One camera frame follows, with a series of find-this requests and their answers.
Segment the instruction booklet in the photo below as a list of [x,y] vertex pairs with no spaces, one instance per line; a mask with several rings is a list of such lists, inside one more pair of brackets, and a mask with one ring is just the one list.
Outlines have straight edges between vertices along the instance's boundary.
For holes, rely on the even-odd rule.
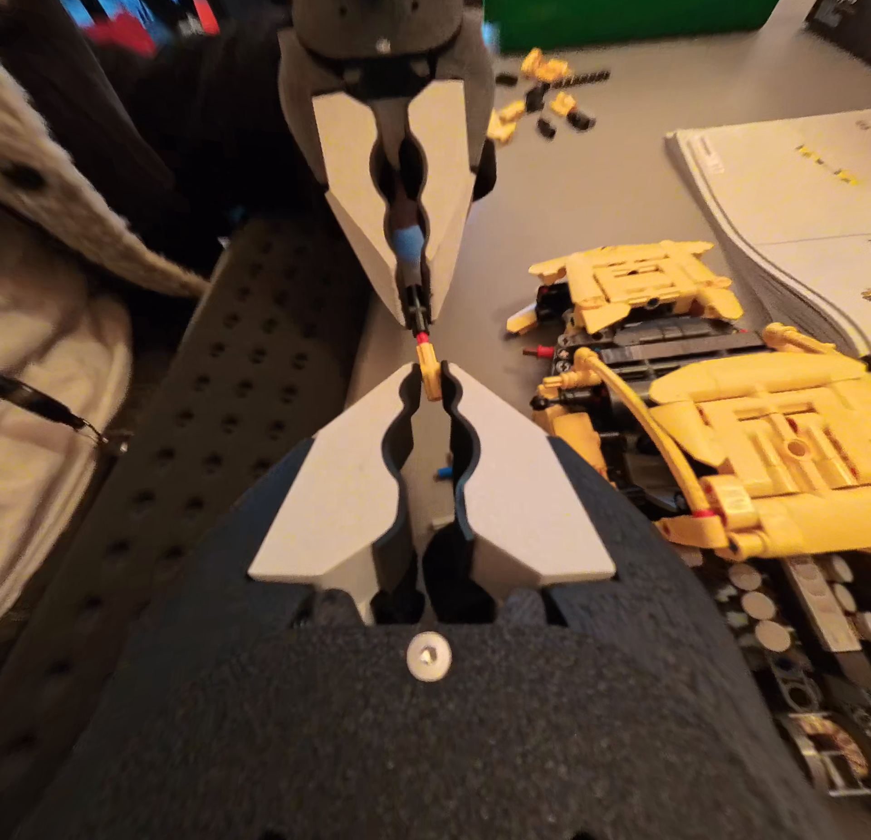
[[870,352],[870,111],[668,133],[735,276],[774,322]]

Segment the yellow brick toy car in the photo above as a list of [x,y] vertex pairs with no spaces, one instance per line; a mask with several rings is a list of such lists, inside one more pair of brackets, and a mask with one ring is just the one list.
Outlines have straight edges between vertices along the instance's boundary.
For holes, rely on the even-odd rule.
[[719,606],[811,785],[869,802],[869,366],[744,330],[712,245],[603,246],[529,268],[511,336],[562,323],[530,402]]

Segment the yellow pin connector brick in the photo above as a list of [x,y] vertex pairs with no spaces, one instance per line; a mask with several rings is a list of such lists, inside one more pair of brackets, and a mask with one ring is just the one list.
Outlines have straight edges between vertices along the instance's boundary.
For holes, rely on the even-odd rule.
[[421,371],[421,385],[430,402],[438,402],[442,399],[441,391],[441,363],[439,362],[434,346],[416,346],[418,363]]

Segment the loose yellow and black bricks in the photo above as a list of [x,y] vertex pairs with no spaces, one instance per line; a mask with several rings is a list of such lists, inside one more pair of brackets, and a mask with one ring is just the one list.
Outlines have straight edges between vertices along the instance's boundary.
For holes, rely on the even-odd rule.
[[523,96],[491,112],[487,139],[497,146],[508,144],[521,121],[531,118],[535,132],[544,140],[553,140],[558,123],[576,133],[588,133],[597,120],[579,105],[575,92],[586,86],[602,84],[612,77],[610,69],[576,71],[567,60],[545,56],[539,48],[528,52],[518,72],[500,72],[495,83],[506,89],[525,86]]

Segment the black dimpled mat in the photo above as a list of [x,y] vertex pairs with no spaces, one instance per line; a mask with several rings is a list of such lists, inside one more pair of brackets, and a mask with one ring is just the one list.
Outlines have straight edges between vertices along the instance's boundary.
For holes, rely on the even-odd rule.
[[371,289],[328,211],[253,219],[159,385],[145,356],[71,523],[2,617],[2,838],[91,720],[131,627],[237,500],[346,400]]

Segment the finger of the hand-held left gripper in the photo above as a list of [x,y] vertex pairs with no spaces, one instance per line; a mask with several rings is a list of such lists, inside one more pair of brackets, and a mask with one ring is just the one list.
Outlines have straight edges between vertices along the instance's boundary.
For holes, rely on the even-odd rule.
[[390,239],[396,172],[384,156],[376,115],[342,92],[316,96],[313,113],[333,216],[373,290],[407,329],[398,258]]
[[426,223],[424,263],[435,323],[454,277],[475,182],[463,81],[428,84],[408,105],[408,130],[422,158],[418,204]]

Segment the dark toy car box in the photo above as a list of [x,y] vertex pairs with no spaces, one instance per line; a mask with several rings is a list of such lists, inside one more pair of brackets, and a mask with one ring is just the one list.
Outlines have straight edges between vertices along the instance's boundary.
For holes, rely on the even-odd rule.
[[816,0],[806,23],[822,38],[863,50],[870,42],[870,0]]

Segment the person's left forearm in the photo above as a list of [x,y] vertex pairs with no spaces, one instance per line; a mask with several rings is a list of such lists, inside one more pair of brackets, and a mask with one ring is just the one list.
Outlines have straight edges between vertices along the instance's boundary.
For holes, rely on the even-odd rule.
[[215,241],[245,217],[297,214],[320,196],[279,101],[275,20],[231,23],[150,58],[91,46],[134,126],[169,168],[188,225]]

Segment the grey desk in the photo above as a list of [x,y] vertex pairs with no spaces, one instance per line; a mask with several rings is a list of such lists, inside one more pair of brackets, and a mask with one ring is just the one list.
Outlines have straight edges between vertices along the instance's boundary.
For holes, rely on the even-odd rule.
[[582,72],[611,70],[577,93],[597,123],[578,133],[559,122],[549,141],[524,120],[497,151],[495,190],[474,205],[434,326],[436,354],[527,416],[544,363],[520,347],[550,338],[508,339],[505,323],[531,299],[528,266],[591,246],[714,241],[667,133],[869,108],[869,68],[804,29],[814,1],[779,0],[753,33],[559,54]]

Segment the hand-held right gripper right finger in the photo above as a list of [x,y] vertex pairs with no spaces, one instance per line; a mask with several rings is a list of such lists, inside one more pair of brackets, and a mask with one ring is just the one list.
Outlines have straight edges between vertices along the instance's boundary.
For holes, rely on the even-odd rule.
[[435,618],[489,624],[514,594],[613,580],[617,564],[572,483],[571,466],[586,462],[465,369],[441,369],[454,516],[422,556]]

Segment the green storage bin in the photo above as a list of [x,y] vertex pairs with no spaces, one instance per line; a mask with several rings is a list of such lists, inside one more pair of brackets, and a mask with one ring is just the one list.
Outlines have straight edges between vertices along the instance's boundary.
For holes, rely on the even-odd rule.
[[779,0],[483,0],[502,50],[720,35],[763,26]]

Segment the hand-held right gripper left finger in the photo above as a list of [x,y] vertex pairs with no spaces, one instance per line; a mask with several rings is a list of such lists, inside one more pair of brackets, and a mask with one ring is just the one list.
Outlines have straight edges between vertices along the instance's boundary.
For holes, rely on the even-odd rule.
[[416,548],[401,470],[413,450],[418,364],[402,366],[299,448],[299,470],[247,569],[258,582],[348,595],[376,623]]

